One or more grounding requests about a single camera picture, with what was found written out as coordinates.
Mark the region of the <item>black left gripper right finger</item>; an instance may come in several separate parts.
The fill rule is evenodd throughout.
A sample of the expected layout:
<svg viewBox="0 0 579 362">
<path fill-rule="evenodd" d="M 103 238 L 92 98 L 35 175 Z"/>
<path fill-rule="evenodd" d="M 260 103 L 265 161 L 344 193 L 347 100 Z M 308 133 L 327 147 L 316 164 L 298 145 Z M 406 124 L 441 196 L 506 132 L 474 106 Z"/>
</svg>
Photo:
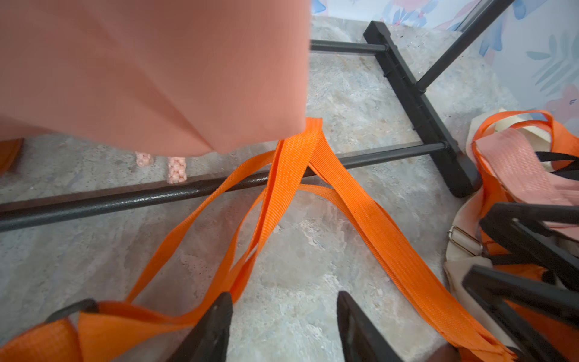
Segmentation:
<svg viewBox="0 0 579 362">
<path fill-rule="evenodd" d="M 402 362 L 348 292 L 339 291 L 336 307 L 346 362 Z"/>
</svg>

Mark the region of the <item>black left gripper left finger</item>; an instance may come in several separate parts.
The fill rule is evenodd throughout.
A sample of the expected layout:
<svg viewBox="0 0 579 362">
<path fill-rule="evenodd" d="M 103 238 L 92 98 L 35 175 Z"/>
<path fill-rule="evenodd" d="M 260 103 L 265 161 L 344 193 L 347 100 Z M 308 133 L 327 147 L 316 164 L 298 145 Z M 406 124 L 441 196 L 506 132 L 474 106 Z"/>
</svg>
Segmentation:
<svg viewBox="0 0 579 362">
<path fill-rule="evenodd" d="M 221 293 L 167 362 L 226 361 L 232 314 L 231 294 Z"/>
</svg>

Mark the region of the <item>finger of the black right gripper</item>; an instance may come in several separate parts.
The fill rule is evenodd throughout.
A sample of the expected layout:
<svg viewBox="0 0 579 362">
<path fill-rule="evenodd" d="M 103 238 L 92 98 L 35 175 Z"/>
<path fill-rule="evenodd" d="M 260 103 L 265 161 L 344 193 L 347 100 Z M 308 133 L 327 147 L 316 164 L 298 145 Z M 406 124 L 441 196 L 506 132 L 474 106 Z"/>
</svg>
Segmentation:
<svg viewBox="0 0 579 362">
<path fill-rule="evenodd" d="M 578 329 L 578 293 L 473 266 L 462 282 L 463 288 L 515 342 L 525 361 L 567 361 L 547 337 L 521 317 L 511 303 L 537 312 L 550 320 Z"/>
<path fill-rule="evenodd" d="M 510 254 L 501 260 L 542 266 L 570 290 L 578 289 L 578 257 L 559 246 L 565 236 L 545 223 L 578 225 L 578 207 L 497 203 L 479 222 Z"/>
</svg>

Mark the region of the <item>pink crossbody bag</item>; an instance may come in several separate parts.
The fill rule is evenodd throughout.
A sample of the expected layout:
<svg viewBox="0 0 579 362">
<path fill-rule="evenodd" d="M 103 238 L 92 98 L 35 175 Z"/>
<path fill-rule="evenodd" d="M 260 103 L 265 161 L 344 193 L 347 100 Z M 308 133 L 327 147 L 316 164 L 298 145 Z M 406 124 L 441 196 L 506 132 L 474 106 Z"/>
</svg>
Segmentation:
<svg viewBox="0 0 579 362">
<path fill-rule="evenodd" d="M 537 205 L 578 205 L 578 182 L 544 170 L 531 144 L 519 131 L 505 131 L 482 137 L 473 143 L 481 167 L 484 202 L 481 217 L 499 202 Z"/>
</svg>

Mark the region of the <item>black crossbody bag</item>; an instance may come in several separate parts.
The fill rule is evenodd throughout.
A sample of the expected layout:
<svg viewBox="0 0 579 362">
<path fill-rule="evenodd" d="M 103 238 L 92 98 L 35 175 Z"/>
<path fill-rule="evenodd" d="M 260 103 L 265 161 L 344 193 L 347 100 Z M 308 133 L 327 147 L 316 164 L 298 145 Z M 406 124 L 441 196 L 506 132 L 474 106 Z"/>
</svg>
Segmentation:
<svg viewBox="0 0 579 362">
<path fill-rule="evenodd" d="M 558 152 L 536 152 L 539 161 L 550 163 L 552 174 L 579 181 L 578 157 Z"/>
</svg>

